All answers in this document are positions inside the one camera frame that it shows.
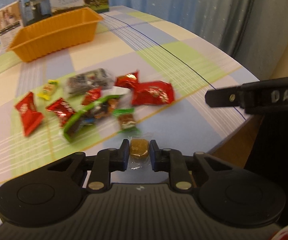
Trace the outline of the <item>clear brown candy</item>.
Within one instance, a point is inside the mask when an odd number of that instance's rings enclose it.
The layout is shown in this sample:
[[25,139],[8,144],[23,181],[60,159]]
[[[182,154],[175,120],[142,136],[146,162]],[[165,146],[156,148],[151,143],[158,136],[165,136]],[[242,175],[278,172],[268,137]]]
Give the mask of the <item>clear brown candy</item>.
[[149,166],[150,153],[149,143],[152,138],[151,133],[143,135],[134,135],[129,137],[129,161],[128,169],[133,171],[143,170]]

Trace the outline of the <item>green brown candy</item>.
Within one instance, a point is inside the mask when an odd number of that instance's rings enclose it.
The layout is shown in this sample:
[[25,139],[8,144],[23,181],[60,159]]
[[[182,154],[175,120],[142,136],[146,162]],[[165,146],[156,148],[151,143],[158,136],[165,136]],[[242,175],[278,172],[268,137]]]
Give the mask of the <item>green brown candy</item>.
[[139,133],[140,130],[137,127],[137,121],[134,118],[134,108],[115,109],[113,116],[116,117],[119,123],[118,133]]

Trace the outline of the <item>long green snack bag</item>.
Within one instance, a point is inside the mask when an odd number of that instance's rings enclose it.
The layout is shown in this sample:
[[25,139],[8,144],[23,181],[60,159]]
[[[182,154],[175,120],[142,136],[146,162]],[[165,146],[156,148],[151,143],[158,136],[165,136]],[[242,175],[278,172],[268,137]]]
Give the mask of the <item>long green snack bag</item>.
[[75,135],[85,126],[92,126],[102,118],[110,116],[117,108],[122,95],[106,95],[82,107],[66,122],[63,136],[72,142]]

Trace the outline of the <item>small shiny red candy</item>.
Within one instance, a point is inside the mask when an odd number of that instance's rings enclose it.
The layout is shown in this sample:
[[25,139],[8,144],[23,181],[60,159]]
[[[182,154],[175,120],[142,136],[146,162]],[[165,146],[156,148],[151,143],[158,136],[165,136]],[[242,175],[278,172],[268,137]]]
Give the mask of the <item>small shiny red candy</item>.
[[101,97],[101,95],[102,95],[101,87],[92,88],[85,93],[85,96],[81,102],[81,105],[87,106],[90,103],[98,100]]

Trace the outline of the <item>red candy white text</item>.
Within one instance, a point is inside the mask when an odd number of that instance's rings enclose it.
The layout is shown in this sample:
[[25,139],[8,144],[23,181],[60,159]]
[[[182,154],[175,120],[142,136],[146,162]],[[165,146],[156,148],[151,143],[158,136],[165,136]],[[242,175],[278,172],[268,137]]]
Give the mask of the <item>red candy white text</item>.
[[48,112],[53,112],[59,119],[59,126],[63,128],[68,120],[75,115],[76,111],[63,98],[59,98],[46,107]]

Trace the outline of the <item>large red snack packet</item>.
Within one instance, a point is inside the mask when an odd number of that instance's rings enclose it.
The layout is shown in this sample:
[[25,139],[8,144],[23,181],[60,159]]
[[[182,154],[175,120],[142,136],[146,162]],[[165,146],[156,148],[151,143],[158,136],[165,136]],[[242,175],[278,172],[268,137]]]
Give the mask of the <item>large red snack packet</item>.
[[173,86],[163,81],[138,83],[133,90],[132,105],[169,105],[175,101]]

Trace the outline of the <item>red triangular snack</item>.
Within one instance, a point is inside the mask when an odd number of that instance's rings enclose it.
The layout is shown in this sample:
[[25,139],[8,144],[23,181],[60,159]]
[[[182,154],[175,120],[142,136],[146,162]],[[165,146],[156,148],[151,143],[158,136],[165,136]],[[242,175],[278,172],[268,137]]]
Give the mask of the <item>red triangular snack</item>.
[[44,119],[43,113],[37,111],[35,106],[34,93],[28,92],[14,107],[20,114],[23,134],[28,137]]

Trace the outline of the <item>blue star curtain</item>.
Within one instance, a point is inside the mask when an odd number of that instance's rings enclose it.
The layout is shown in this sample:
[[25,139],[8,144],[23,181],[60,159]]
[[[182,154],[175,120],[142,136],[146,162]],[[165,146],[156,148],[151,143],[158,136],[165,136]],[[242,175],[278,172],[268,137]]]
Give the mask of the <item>blue star curtain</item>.
[[288,44],[288,0],[109,0],[173,22],[207,40],[261,80]]

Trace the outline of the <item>small red candy top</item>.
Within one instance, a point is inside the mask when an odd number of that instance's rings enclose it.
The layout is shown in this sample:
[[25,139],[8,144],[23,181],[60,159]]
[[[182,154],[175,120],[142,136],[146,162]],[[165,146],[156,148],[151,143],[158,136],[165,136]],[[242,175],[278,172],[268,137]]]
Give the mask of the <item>small red candy top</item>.
[[139,71],[116,77],[115,86],[134,89],[139,83]]

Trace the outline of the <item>grey clear snack packet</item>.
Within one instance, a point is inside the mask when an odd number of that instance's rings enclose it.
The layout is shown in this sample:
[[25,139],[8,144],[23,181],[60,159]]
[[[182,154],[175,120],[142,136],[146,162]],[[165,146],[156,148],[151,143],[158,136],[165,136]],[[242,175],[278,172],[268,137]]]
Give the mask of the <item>grey clear snack packet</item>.
[[97,68],[68,77],[63,85],[66,98],[82,95],[92,88],[109,89],[114,85],[114,76],[103,68]]

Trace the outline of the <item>yellow wrapped candy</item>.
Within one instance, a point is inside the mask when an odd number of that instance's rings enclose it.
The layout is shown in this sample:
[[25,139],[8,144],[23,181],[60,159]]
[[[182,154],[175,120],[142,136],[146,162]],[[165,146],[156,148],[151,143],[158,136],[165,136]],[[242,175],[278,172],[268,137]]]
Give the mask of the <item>yellow wrapped candy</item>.
[[42,87],[41,91],[37,94],[37,96],[44,100],[50,101],[58,86],[58,80],[48,80],[47,83]]

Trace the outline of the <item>plaid tablecloth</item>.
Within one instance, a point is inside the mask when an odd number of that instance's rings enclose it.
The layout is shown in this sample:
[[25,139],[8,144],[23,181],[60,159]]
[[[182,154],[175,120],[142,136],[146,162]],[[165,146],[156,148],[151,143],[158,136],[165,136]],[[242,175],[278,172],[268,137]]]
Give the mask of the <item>plaid tablecloth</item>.
[[170,83],[174,102],[136,106],[134,119],[141,135],[186,155],[209,152],[247,120],[239,108],[211,109],[204,99],[209,89],[256,80],[237,61],[190,31],[134,9],[113,7],[102,17],[93,41],[29,63],[0,46],[0,185],[73,152],[94,155],[129,138],[115,116],[102,116],[67,141],[59,117],[39,96],[50,80],[58,81],[50,100],[63,98],[76,111],[85,95],[68,87],[70,77],[88,74],[102,95],[121,93],[120,108],[132,106],[132,92],[115,87],[118,77]]

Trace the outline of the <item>orange plastic tray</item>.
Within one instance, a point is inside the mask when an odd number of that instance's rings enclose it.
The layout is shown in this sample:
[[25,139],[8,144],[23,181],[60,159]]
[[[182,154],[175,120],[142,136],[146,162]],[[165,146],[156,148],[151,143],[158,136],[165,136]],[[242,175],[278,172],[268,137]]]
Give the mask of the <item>orange plastic tray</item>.
[[31,62],[56,51],[94,39],[103,17],[90,8],[81,8],[51,16],[18,31],[7,51],[23,62]]

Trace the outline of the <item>glass jar with black lid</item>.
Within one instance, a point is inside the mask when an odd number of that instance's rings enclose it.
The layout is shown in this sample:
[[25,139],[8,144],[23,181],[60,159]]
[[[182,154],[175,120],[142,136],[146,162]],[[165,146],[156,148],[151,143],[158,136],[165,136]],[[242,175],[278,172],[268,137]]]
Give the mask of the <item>glass jar with black lid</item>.
[[32,25],[36,22],[51,17],[51,14],[43,14],[41,11],[41,3],[44,1],[45,0],[28,0],[25,3],[25,7],[30,8],[32,12],[32,18],[26,21],[26,25]]

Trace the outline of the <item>white product box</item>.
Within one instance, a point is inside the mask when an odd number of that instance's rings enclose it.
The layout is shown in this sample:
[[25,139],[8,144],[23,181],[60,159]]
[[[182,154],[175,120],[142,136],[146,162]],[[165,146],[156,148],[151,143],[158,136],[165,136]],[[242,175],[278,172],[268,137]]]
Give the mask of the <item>white product box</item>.
[[7,48],[18,31],[25,25],[21,1],[17,0],[0,9],[0,44]]

